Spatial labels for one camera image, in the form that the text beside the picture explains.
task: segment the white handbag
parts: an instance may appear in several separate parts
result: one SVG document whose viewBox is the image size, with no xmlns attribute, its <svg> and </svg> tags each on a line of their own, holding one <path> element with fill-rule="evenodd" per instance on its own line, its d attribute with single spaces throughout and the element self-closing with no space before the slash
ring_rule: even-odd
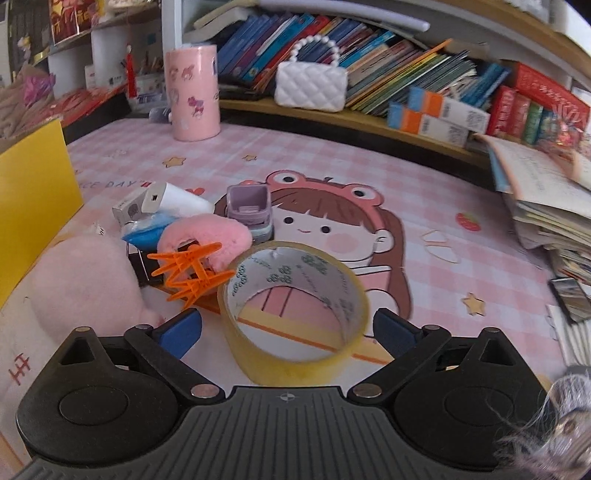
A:
<svg viewBox="0 0 591 480">
<path fill-rule="evenodd" d="M 297 61 L 300 49 L 313 41 L 326 43 L 330 65 Z M 340 112 L 345 108 L 347 70 L 339 67 L 339 48 L 326 36 L 311 35 L 296 42 L 289 61 L 282 61 L 275 76 L 275 101 L 281 106 Z"/>
</svg>

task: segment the pearl handle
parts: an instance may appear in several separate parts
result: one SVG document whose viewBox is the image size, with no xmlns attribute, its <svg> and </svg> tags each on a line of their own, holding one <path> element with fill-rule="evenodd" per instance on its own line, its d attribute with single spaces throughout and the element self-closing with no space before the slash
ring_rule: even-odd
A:
<svg viewBox="0 0 591 480">
<path fill-rule="evenodd" d="M 340 59 L 339 48 L 336 46 L 335 41 L 331 40 L 326 35 L 324 35 L 324 36 L 322 36 L 322 35 L 314 35 L 314 36 L 308 35 L 306 38 L 302 38 L 302 39 L 298 40 L 297 42 L 295 42 L 293 48 L 291 49 L 290 61 L 297 61 L 298 53 L 300 52 L 302 47 L 304 47 L 308 43 L 312 43 L 315 41 L 325 43 L 328 46 L 328 48 L 330 48 L 330 51 L 331 51 L 332 57 L 333 57 L 330 64 L 334 67 L 338 67 L 339 66 L 339 59 Z"/>
</svg>

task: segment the smartphone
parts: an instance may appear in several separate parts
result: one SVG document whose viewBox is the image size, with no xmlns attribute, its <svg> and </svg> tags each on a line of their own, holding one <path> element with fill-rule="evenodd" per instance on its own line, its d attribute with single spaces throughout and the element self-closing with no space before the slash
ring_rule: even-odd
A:
<svg viewBox="0 0 591 480">
<path fill-rule="evenodd" d="M 591 319 L 591 301 L 574 278 L 555 278 L 548 282 L 564 315 L 572 322 Z"/>
</svg>

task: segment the orange plastic claw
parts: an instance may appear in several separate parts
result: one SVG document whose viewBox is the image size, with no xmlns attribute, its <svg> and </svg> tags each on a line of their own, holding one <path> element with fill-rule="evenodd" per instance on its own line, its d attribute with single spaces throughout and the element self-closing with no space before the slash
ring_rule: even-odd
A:
<svg viewBox="0 0 591 480">
<path fill-rule="evenodd" d="M 184 252 L 168 252 L 163 254 L 148 254 L 148 258 L 162 260 L 165 262 L 163 267 L 152 272 L 156 277 L 163 273 L 168 273 L 164 285 L 169 288 L 178 288 L 179 291 L 171 295 L 167 300 L 173 301 L 187 297 L 184 308 L 190 307 L 199 297 L 209 290 L 228 281 L 234 275 L 234 270 L 226 270 L 220 273 L 214 273 L 212 270 L 205 269 L 202 260 L 218 251 L 222 244 L 217 242 L 208 245 L 191 245 Z M 176 281 L 176 278 L 186 270 L 192 268 L 197 278 L 188 278 L 183 281 Z"/>
</svg>

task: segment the silver bolt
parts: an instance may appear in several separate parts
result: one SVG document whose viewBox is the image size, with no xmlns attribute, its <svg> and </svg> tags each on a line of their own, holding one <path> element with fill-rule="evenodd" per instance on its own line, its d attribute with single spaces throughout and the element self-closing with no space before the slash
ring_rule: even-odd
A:
<svg viewBox="0 0 591 480">
<path fill-rule="evenodd" d="M 353 393 L 360 398 L 376 398 L 382 394 L 382 389 L 373 383 L 360 383 L 353 387 Z"/>
<path fill-rule="evenodd" d="M 191 389 L 191 395 L 197 398 L 213 398 L 218 393 L 220 393 L 220 388 L 209 383 L 201 383 Z"/>
</svg>

